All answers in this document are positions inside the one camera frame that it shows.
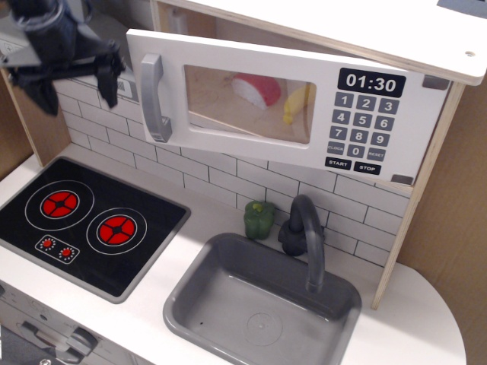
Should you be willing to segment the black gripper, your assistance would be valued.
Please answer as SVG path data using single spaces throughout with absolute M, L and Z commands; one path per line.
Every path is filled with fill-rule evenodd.
M 70 11 L 12 11 L 10 18 L 29 45 L 7 56 L 11 83 L 46 114 L 57 116 L 59 99 L 51 80 L 94 75 L 109 108 L 117 103 L 118 77 L 126 66 L 119 44 L 84 32 Z

